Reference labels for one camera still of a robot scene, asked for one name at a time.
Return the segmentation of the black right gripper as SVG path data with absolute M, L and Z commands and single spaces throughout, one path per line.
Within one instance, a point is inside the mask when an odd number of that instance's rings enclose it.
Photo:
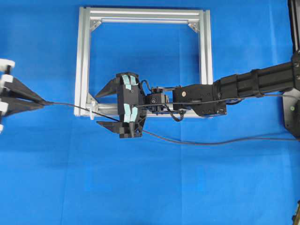
M 117 94 L 120 122 L 96 121 L 96 123 L 119 134 L 120 138 L 141 137 L 147 110 L 140 107 L 145 103 L 145 94 L 141 88 L 139 76 L 127 72 L 119 73 L 116 77 L 111 79 L 95 98 Z

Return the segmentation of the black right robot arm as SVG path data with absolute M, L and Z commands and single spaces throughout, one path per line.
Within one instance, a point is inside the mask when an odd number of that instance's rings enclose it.
M 115 94 L 119 120 L 100 121 L 99 125 L 119 134 L 120 138 L 142 136 L 150 111 L 155 115 L 169 114 L 180 122 L 187 111 L 199 117 L 227 113 L 227 105 L 235 105 L 246 98 L 262 98 L 265 94 L 300 89 L 300 54 L 295 52 L 289 63 L 249 73 L 223 77 L 213 84 L 193 84 L 170 88 L 153 87 L 145 94 L 143 83 L 135 73 L 119 73 L 96 95 L 97 98 Z

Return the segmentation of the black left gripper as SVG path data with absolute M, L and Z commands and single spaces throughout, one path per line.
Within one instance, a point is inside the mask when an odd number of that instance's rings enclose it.
M 0 59 L 0 71 L 3 73 L 0 78 L 0 120 L 2 117 L 42 109 L 51 104 L 13 77 L 11 70 L 14 67 L 14 61 Z

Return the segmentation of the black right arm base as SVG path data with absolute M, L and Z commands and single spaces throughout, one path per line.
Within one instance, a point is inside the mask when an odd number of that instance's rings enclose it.
M 288 1 L 289 18 L 292 37 L 292 58 L 296 87 L 285 92 L 294 98 L 284 97 L 285 128 L 297 139 L 300 139 L 300 2 Z

